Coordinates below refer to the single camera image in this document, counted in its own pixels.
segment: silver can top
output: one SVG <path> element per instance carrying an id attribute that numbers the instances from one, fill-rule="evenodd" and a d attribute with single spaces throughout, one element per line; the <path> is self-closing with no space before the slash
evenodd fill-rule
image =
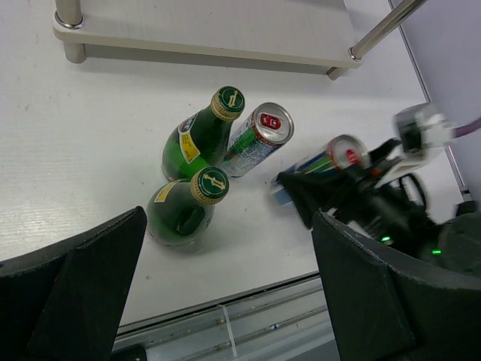
<path id="1" fill-rule="evenodd" d="M 276 103 L 264 103 L 253 111 L 259 133 L 268 141 L 284 144 L 294 134 L 294 122 L 286 109 Z"/>
<path id="2" fill-rule="evenodd" d="M 356 163 L 363 168 L 371 165 L 368 149 L 351 135 L 339 135 L 332 139 L 328 144 L 328 151 L 331 153 L 334 164 L 340 169 Z"/>

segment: can lid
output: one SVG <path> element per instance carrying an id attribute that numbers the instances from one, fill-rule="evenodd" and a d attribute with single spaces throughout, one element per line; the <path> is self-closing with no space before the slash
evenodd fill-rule
<path id="1" fill-rule="evenodd" d="M 217 90 L 210 102 L 210 108 L 216 117 L 227 122 L 236 120 L 245 105 L 244 94 L 233 86 L 224 86 Z"/>
<path id="2" fill-rule="evenodd" d="M 340 168 L 349 168 L 353 164 L 359 164 L 363 168 L 371 165 L 366 146 L 351 135 L 340 135 L 328 144 L 334 164 Z"/>
<path id="3" fill-rule="evenodd" d="M 228 188 L 227 175 L 216 167 L 201 169 L 190 181 L 192 195 L 206 205 L 215 205 L 222 201 Z"/>
<path id="4" fill-rule="evenodd" d="M 252 117 L 260 135 L 274 144 L 287 143 L 294 134 L 291 115 L 276 103 L 259 105 Z"/>

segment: shelf board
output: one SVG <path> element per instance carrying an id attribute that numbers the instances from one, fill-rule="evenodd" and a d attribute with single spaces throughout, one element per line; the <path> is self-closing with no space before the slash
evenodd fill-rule
<path id="1" fill-rule="evenodd" d="M 81 0 L 78 30 L 53 20 L 62 41 L 358 68 L 343 0 Z"/>

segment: chrome ring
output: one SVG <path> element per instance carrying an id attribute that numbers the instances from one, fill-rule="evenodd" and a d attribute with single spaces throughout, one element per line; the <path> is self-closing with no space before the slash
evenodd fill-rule
<path id="1" fill-rule="evenodd" d="M 361 61 L 361 58 L 356 58 L 356 57 L 354 56 L 354 54 L 352 54 L 352 48 L 351 48 L 351 47 L 349 48 L 348 52 L 349 52 L 349 56 L 351 57 L 352 60 L 354 60 L 355 62 L 360 62 L 360 61 Z"/>
<path id="2" fill-rule="evenodd" d="M 82 20 L 77 24 L 77 25 L 70 25 L 70 24 L 66 24 L 64 23 L 60 18 L 59 18 L 59 14 L 57 12 L 55 12 L 55 20 L 57 20 L 57 22 L 59 23 L 59 25 L 63 26 L 64 28 L 68 29 L 68 30 L 78 30 L 80 29 L 82 26 L 83 26 L 83 17 L 82 17 Z"/>

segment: shelf leg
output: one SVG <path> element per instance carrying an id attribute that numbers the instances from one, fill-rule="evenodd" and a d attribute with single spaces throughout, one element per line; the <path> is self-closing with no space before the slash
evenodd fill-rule
<path id="1" fill-rule="evenodd" d="M 349 49 L 349 55 L 355 61 L 361 60 L 373 47 L 378 45 L 388 34 L 396 29 L 414 11 L 427 0 L 403 0 L 384 19 L 381 20 L 369 33 L 366 34 L 356 45 Z M 345 68 L 330 68 L 328 77 L 331 80 L 338 79 L 346 72 Z"/>
<path id="2" fill-rule="evenodd" d="M 63 27 L 78 30 L 83 25 L 80 0 L 55 0 L 55 19 Z M 65 57 L 69 62 L 80 64 L 85 61 L 85 44 L 63 43 Z"/>

